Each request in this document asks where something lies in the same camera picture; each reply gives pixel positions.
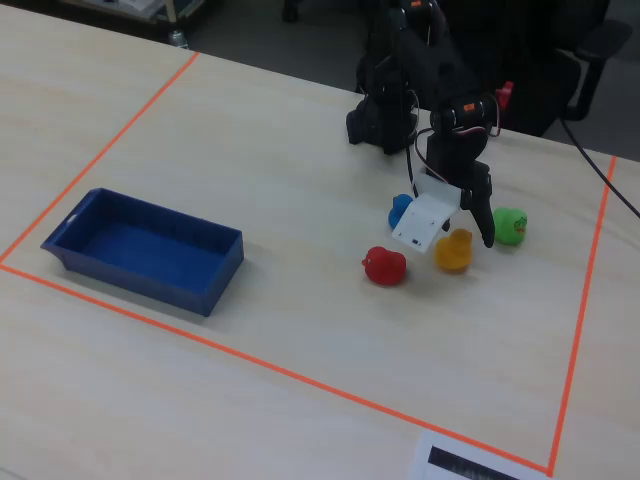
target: yellow rubber duck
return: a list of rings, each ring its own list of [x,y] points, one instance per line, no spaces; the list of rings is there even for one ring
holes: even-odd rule
[[[436,264],[449,273],[462,273],[471,265],[471,232],[458,229],[436,243]]]

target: office chair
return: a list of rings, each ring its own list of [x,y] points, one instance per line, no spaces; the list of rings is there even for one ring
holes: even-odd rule
[[[542,136],[557,118],[583,120],[607,61],[631,36],[605,20],[609,0],[449,0],[451,33],[485,88],[513,81],[504,127]],[[570,105],[587,72],[576,105]]]

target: white table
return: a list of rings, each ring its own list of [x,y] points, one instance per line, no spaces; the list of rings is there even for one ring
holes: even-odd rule
[[[348,144],[357,95],[1,10],[3,35],[47,42],[0,50],[0,249],[13,244],[0,265],[0,466],[29,479],[404,478],[433,427],[559,478],[635,478],[640,224],[615,197],[550,455],[603,195],[575,149],[492,141],[492,204],[527,211],[527,240],[487,250],[461,213],[474,264],[448,276],[391,239],[406,166]],[[615,175],[639,204],[640,166],[618,160]],[[243,230],[246,261],[210,318],[69,274],[39,249],[95,187]],[[375,245],[407,255],[402,287],[364,278]]]

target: red object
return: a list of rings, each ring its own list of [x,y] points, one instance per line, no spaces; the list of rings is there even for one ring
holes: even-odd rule
[[[511,100],[511,94],[513,93],[513,82],[506,82],[504,87],[499,90],[496,90],[496,96],[498,97],[498,104],[500,104],[500,108],[502,111],[506,111],[509,106],[509,100]]]
[[[407,272],[407,259],[404,255],[382,247],[369,250],[362,265],[369,280],[378,285],[398,285]]]

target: blue plastic bin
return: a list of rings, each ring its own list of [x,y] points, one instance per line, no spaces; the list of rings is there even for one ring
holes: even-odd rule
[[[242,232],[104,188],[42,248],[67,270],[204,316],[244,258]]]

